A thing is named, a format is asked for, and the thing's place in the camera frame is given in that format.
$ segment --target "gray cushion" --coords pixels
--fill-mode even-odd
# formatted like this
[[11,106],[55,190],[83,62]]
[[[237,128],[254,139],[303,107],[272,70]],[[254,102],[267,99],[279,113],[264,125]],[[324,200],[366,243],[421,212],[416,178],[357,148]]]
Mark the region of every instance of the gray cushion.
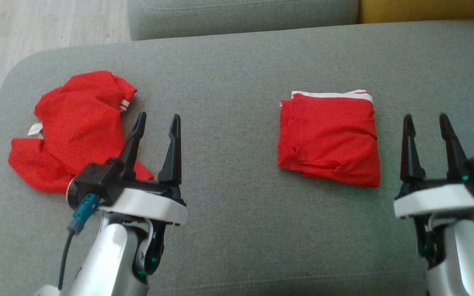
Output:
[[132,40],[355,24],[358,0],[129,0]]
[[[446,171],[438,114],[474,155],[474,21],[413,22],[158,39],[57,49],[20,62],[0,90],[0,295],[55,284],[71,210],[7,165],[39,97],[108,69],[137,86],[127,129],[148,112],[139,160],[158,172],[182,116],[188,221],[169,227],[156,295],[385,295],[425,292],[412,221],[397,220],[401,123],[414,116],[431,177]],[[382,185],[309,180],[276,165],[279,101],[291,90],[374,96]],[[98,229],[73,240],[66,287]]]

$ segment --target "white striped trim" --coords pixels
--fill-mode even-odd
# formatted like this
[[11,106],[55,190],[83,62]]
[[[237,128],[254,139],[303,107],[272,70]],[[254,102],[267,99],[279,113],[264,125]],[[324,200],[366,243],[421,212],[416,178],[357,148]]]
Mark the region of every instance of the white striped trim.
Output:
[[305,96],[312,96],[312,97],[323,97],[323,98],[349,98],[349,99],[366,99],[371,103],[374,103],[372,100],[372,96],[369,93],[360,94],[363,92],[367,92],[366,90],[353,90],[352,92],[346,92],[344,94],[340,94],[338,92],[303,92],[301,90],[294,90],[292,92],[292,99],[294,98],[295,94],[302,94]]

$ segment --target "crumpled red cloth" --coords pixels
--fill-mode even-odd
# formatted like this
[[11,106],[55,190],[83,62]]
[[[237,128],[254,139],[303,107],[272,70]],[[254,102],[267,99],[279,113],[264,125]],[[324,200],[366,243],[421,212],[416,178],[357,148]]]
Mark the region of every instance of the crumpled red cloth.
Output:
[[309,178],[380,186],[372,96],[292,92],[281,101],[278,166]]
[[[124,146],[120,112],[137,90],[109,71],[75,75],[41,97],[34,115],[44,139],[14,138],[9,165],[32,188],[65,194],[72,178],[90,162],[105,163]],[[140,163],[139,179],[153,179]]]

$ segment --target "black cable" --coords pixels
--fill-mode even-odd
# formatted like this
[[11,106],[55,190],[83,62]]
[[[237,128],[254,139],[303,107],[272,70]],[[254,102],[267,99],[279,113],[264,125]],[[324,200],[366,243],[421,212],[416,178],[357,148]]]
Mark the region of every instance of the black cable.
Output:
[[72,237],[74,236],[74,230],[69,231],[69,236],[67,237],[67,242],[65,243],[65,248],[63,249],[62,255],[62,265],[60,266],[60,280],[58,281],[58,290],[62,290],[63,287],[63,275],[65,273],[65,263],[67,261],[67,253],[69,251],[69,246],[71,245]]

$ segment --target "red cloth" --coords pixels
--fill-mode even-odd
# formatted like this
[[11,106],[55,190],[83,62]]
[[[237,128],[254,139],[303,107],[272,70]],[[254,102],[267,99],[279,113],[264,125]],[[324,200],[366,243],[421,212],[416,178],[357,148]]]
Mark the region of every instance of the red cloth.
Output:
[[278,166],[309,178],[380,186],[372,96],[293,92],[281,102]]
[[[41,97],[34,115],[43,139],[12,139],[8,163],[32,188],[65,194],[68,184],[90,162],[117,157],[124,146],[120,111],[137,90],[108,71],[75,75]],[[140,163],[139,179],[152,179]]]

